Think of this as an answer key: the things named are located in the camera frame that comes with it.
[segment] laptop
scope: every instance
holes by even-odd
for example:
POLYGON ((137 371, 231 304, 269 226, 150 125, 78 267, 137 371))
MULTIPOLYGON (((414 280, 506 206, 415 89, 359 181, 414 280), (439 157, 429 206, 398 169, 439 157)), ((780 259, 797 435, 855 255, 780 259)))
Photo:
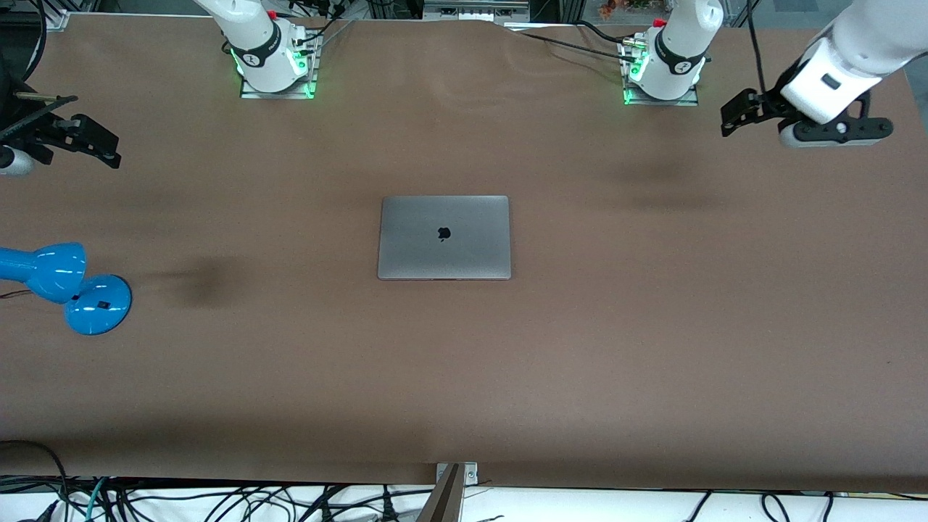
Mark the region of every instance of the laptop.
POLYGON ((383 198, 377 276, 382 280, 511 278, 509 198, 383 198))

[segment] metal frame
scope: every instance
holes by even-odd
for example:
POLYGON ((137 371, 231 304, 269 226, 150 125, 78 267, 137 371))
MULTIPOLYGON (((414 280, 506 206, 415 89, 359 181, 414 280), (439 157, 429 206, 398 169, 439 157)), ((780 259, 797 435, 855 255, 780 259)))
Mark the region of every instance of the metal frame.
POLYGON ((458 522, 464 487, 477 483, 477 463, 440 463, 438 484, 425 501, 416 522, 458 522))

